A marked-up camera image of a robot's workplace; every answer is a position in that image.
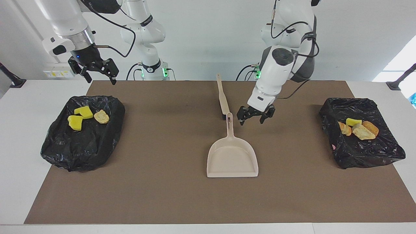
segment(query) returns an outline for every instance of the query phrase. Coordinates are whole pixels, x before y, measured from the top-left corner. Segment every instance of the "brown paper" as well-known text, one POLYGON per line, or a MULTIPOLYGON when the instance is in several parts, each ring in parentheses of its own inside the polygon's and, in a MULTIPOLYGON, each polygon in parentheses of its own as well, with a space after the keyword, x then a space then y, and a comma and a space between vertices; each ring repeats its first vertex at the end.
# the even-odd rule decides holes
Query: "brown paper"
MULTIPOLYGON (((281 96, 299 84, 287 82, 281 96)), ((223 82, 235 115, 254 82, 223 82)), ((310 81, 263 125, 235 135, 257 155, 255 178, 207 178, 210 146, 226 135, 215 81, 94 81, 88 95, 126 107, 119 144, 90 172, 51 167, 26 224, 416 222, 416 204, 393 165, 340 169, 318 111, 353 97, 346 82, 310 81)))

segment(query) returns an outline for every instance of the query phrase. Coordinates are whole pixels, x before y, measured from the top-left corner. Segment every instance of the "yellow sponge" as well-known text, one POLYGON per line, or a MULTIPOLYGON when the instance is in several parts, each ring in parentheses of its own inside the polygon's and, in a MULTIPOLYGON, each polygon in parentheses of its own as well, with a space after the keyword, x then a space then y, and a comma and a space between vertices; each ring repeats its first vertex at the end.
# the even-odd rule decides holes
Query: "yellow sponge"
POLYGON ((76 108, 74 110, 74 114, 81 114, 84 119, 91 119, 92 117, 94 117, 89 106, 76 108))
POLYGON ((82 127, 82 116, 79 115, 70 115, 68 117, 69 126, 75 131, 81 131, 82 127))
POLYGON ((345 121, 345 123, 346 123, 348 126, 353 127, 353 126, 354 126, 354 125, 356 125, 356 124, 362 124, 362 123, 363 123, 363 121, 362 121, 361 119, 351 119, 351 118, 347 118, 347 120, 345 121))

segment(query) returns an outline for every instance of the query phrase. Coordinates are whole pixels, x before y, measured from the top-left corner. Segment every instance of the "wall outlet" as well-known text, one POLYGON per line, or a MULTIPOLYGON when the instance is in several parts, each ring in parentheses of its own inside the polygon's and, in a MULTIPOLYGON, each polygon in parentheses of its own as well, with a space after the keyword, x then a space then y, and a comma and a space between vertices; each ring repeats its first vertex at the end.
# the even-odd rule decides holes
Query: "wall outlet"
POLYGON ((48 78, 74 78, 75 74, 70 67, 47 67, 43 73, 48 78))
POLYGON ((46 67, 43 70, 43 73, 46 75, 47 78, 54 78, 55 76, 52 75, 52 67, 46 67))

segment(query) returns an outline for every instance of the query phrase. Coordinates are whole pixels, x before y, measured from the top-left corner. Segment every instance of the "black garbage bag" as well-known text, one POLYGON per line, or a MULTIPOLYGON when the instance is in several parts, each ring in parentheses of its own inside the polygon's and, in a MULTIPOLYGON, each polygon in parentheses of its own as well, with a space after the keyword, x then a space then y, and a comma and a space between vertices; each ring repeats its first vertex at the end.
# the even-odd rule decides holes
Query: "black garbage bag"
POLYGON ((112 96, 71 97, 58 118, 49 127, 41 156, 68 171, 89 171, 103 165, 116 147, 123 125, 124 105, 112 96), (94 118, 82 121, 81 131, 68 125, 68 117, 79 107, 89 106, 92 113, 104 110, 107 124, 94 118))
POLYGON ((319 115, 322 128, 329 137, 334 159, 343 168, 377 167, 388 165, 406 158, 384 121, 377 104, 367 98, 328 98, 319 115), (338 121, 345 123, 347 118, 370 121, 379 129, 373 140, 360 140, 354 134, 341 133, 338 121))

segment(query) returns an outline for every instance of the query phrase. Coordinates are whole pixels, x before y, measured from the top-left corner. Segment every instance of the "food scrap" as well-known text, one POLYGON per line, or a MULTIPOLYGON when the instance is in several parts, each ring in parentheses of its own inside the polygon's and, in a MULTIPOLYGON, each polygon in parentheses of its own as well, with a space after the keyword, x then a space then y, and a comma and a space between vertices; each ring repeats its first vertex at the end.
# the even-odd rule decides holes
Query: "food scrap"
POLYGON ((360 140, 372 140, 379 134, 379 129, 370 121, 347 118, 345 124, 342 122, 338 124, 342 134, 350 136, 353 133, 360 140))
POLYGON ((373 140, 376 138, 376 135, 374 135, 372 132, 370 132, 370 130, 365 128, 360 123, 352 127, 352 133, 354 133, 354 135, 356 135, 360 140, 373 140))
POLYGON ((110 117, 107 115, 107 113, 104 110, 100 110, 97 113, 95 113, 94 118, 100 124, 106 124, 110 120, 110 117))
POLYGON ((351 136, 352 129, 350 126, 346 125, 345 123, 338 122, 339 128, 341 129, 341 133, 346 136, 351 136))
POLYGON ((370 121, 364 121, 362 125, 367 128, 372 134, 374 134, 376 137, 379 134, 379 129, 370 121))

